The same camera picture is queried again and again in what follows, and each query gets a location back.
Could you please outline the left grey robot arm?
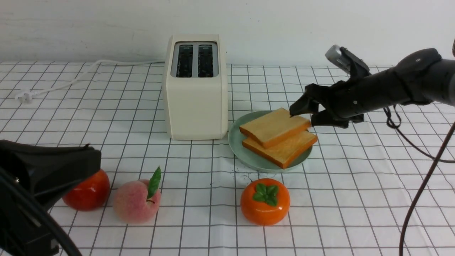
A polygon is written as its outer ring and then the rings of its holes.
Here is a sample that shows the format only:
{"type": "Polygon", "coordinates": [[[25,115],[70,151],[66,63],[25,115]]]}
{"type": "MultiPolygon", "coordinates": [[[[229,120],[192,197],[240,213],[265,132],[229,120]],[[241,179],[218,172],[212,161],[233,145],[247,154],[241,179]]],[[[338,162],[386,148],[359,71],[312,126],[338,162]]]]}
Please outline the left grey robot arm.
{"type": "Polygon", "coordinates": [[[1,249],[12,256],[55,256],[77,246],[48,210],[101,167],[101,151],[1,140],[1,249]]]}

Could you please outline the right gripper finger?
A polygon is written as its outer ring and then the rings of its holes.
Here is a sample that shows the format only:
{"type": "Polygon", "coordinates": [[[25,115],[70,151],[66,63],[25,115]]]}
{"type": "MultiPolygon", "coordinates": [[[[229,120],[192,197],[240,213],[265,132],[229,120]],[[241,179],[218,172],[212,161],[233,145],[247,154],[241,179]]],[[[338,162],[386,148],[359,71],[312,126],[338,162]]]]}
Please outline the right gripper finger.
{"type": "Polygon", "coordinates": [[[311,116],[311,125],[316,126],[331,126],[341,129],[347,129],[349,121],[347,120],[335,120],[330,113],[326,110],[313,114],[311,116]]]}
{"type": "Polygon", "coordinates": [[[291,117],[303,114],[317,114],[319,103],[308,94],[303,94],[296,102],[290,105],[289,115],[291,117]]]}

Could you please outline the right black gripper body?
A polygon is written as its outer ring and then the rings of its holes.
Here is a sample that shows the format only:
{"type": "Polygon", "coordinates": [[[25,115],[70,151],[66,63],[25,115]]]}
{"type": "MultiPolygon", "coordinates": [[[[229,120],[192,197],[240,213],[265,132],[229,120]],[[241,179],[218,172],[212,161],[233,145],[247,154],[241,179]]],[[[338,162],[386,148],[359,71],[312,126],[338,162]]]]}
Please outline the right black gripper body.
{"type": "Polygon", "coordinates": [[[364,115],[356,109],[359,101],[355,99],[354,91],[357,82],[371,74],[370,69],[363,60],[347,48],[341,47],[341,51],[350,60],[349,79],[340,80],[331,86],[311,84],[306,86],[305,93],[320,104],[319,112],[326,110],[335,120],[362,123],[364,115]]]}

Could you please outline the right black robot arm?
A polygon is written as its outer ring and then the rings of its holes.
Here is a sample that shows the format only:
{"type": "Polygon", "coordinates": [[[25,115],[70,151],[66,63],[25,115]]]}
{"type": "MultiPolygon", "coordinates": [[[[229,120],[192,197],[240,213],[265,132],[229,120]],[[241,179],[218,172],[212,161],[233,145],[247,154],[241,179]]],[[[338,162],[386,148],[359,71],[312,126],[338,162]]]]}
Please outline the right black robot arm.
{"type": "Polygon", "coordinates": [[[333,45],[325,56],[350,77],[331,86],[309,84],[290,106],[292,117],[311,114],[312,126],[345,129],[349,123],[362,123],[367,112],[397,104],[455,105],[455,62],[443,59],[434,48],[409,54],[376,74],[345,47],[333,45]]]}

